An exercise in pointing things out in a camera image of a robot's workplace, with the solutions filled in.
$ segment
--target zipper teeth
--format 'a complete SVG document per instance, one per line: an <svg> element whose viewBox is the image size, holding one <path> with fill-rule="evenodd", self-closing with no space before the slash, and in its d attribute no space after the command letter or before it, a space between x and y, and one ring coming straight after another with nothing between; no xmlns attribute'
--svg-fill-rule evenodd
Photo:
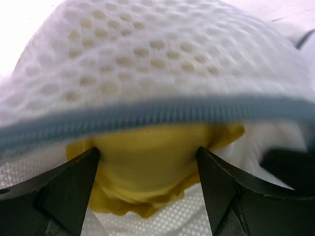
<svg viewBox="0 0 315 236"><path fill-rule="evenodd" d="M72 111L0 129L0 154L16 147L79 138L118 129L174 122L238 122L258 119L315 121L315 104L265 97L154 101Z"/></svg>

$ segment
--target yellow cloth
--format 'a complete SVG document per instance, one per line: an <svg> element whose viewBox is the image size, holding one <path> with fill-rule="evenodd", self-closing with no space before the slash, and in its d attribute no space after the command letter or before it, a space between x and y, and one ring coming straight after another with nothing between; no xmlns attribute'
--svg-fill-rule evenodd
<svg viewBox="0 0 315 236"><path fill-rule="evenodd" d="M170 124L99 135L67 147L68 160L96 147L101 160L90 198L93 211L147 218L199 183L195 154L241 137L242 125Z"/></svg>

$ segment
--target laundry bag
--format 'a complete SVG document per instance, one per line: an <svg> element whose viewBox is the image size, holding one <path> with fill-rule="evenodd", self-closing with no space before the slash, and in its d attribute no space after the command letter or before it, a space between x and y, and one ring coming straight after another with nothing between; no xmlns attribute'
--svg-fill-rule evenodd
<svg viewBox="0 0 315 236"><path fill-rule="evenodd" d="M236 127L213 152L289 188L259 161L313 140L315 93L301 53L219 0L65 0L0 88L1 189L65 163L69 147L91 137L201 123ZM199 181L182 190L147 217L92 207L81 235L211 235Z"/></svg>

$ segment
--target yellow fabric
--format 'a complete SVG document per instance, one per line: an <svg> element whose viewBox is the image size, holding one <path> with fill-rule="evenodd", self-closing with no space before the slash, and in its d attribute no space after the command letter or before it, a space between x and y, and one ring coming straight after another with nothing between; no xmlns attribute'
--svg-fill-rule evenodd
<svg viewBox="0 0 315 236"><path fill-rule="evenodd" d="M90 198L93 211L147 218L199 183L195 154L241 137L242 125L170 124L92 137L67 147L68 160L96 147L101 160Z"/></svg>

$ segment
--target white mesh fabric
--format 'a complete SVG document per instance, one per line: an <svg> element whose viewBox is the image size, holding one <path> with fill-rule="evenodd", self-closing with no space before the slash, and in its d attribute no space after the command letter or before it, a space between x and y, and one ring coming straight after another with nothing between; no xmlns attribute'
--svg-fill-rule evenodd
<svg viewBox="0 0 315 236"><path fill-rule="evenodd" d="M79 107L175 95L251 92L313 99L308 71L292 44L217 0L66 0L31 39L12 77L0 83L0 126ZM256 133L249 134L244 139L254 140ZM250 172L248 163L278 134L265 134L259 144L240 141L239 156L231 160L234 146L222 157ZM279 145L304 149L301 135L296 139L301 142ZM64 147L43 147L1 166L0 188L61 164ZM244 156L250 162L236 162ZM210 235L200 185L148 220L96 216L110 236ZM101 231L88 212L82 235Z"/></svg>

